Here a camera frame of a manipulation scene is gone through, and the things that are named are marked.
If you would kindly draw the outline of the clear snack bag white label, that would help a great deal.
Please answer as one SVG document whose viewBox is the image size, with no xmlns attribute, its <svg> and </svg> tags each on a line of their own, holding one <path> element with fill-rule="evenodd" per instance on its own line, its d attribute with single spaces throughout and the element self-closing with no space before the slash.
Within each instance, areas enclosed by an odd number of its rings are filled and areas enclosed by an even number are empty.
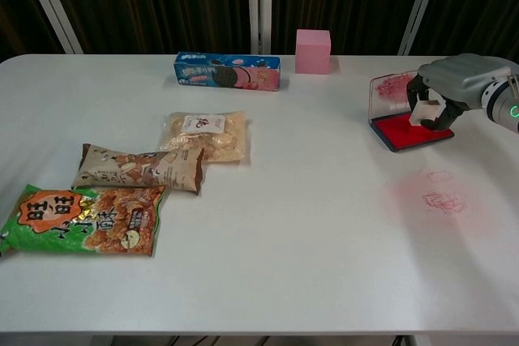
<svg viewBox="0 0 519 346">
<path fill-rule="evenodd" d="M 165 121 L 159 151 L 203 148 L 210 163 L 240 161 L 247 154 L 247 116 L 230 113 L 171 113 Z"/>
</svg>

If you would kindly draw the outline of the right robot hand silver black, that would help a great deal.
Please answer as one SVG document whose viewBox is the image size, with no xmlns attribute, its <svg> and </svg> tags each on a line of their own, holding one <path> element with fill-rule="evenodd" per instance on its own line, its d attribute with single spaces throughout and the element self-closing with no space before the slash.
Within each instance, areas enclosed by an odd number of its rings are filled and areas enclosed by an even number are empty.
<svg viewBox="0 0 519 346">
<path fill-rule="evenodd" d="M 519 64 L 508 59 L 463 53 L 449 56 L 418 68 L 407 84 L 407 97 L 413 109 L 418 100 L 428 100 L 433 91 L 444 100 L 444 109 L 434 120 L 421 126 L 432 131 L 447 130 L 463 113 L 483 110 L 482 94 L 486 87 L 508 75 L 519 75 Z"/>
</svg>

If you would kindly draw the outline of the white box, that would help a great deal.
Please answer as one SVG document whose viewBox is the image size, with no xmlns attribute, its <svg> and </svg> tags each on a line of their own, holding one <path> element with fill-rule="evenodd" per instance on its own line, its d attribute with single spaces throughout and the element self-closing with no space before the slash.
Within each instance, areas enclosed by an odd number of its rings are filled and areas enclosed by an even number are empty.
<svg viewBox="0 0 519 346">
<path fill-rule="evenodd" d="M 410 115 L 410 125 L 420 126 L 422 121 L 434 121 L 441 110 L 441 103 L 437 100 L 418 100 Z"/>
</svg>

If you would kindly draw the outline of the blue cookie box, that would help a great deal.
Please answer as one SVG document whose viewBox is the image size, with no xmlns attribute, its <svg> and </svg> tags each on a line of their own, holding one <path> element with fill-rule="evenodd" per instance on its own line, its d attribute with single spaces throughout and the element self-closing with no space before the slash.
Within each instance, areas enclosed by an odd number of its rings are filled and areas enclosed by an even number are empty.
<svg viewBox="0 0 519 346">
<path fill-rule="evenodd" d="M 250 54 L 180 52 L 174 60 L 179 84 L 276 92 L 279 57 Z"/>
</svg>

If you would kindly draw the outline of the pink cube block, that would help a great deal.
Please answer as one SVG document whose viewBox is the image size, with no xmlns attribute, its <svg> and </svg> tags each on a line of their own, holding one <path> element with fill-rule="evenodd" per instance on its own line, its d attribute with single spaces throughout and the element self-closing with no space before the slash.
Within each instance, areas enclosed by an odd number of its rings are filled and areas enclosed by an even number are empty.
<svg viewBox="0 0 519 346">
<path fill-rule="evenodd" d="M 297 74 L 327 75 L 332 42 L 329 30 L 298 29 L 295 47 Z"/>
</svg>

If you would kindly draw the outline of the white partition post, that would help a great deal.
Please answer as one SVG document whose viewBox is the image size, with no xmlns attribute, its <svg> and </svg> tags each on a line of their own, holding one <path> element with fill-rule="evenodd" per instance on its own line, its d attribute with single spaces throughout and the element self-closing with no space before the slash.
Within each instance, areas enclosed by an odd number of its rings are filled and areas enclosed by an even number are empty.
<svg viewBox="0 0 519 346">
<path fill-rule="evenodd" d="M 61 0 L 38 0 L 52 26 L 65 54 L 83 54 L 84 51 L 75 34 Z"/>
<path fill-rule="evenodd" d="M 272 53 L 272 0 L 248 0 L 251 52 Z"/>
<path fill-rule="evenodd" d="M 428 3 L 429 0 L 414 0 L 414 4 L 412 6 L 397 53 L 399 56 L 406 56 L 410 54 L 410 50 L 412 49 L 414 39 L 418 34 L 418 30 L 420 28 L 422 18 L 425 14 Z"/>
</svg>

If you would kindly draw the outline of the red ink pad clear lid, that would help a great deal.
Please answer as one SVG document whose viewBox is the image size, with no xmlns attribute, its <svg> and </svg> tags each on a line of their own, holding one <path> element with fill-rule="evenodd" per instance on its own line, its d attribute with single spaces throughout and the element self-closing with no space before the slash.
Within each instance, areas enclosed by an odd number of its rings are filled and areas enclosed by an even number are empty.
<svg viewBox="0 0 519 346">
<path fill-rule="evenodd" d="M 368 122 L 392 152 L 422 147 L 454 136 L 451 130 L 432 131 L 410 123 L 413 110 L 407 97 L 407 84 L 416 70 L 385 75 L 370 82 Z"/>
</svg>

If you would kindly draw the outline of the brown snack bag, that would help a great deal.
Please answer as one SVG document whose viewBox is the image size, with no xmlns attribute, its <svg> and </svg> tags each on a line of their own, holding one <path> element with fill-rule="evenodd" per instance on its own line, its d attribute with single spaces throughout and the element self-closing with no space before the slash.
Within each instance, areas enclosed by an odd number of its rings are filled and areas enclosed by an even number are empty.
<svg viewBox="0 0 519 346">
<path fill-rule="evenodd" d="M 72 185 L 166 186 L 171 190 L 199 193 L 203 179 L 201 147 L 176 147 L 168 152 L 130 154 L 92 144 L 83 145 L 83 155 Z"/>
</svg>

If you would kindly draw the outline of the green snack bag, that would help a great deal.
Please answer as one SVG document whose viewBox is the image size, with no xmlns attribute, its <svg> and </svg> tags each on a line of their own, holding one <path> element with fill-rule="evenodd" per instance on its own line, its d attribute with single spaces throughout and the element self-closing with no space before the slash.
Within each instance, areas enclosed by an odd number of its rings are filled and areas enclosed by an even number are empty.
<svg viewBox="0 0 519 346">
<path fill-rule="evenodd" d="M 17 250 L 151 256 L 164 193 L 164 186 L 43 190 L 27 185 L 0 228 L 0 255 Z"/>
</svg>

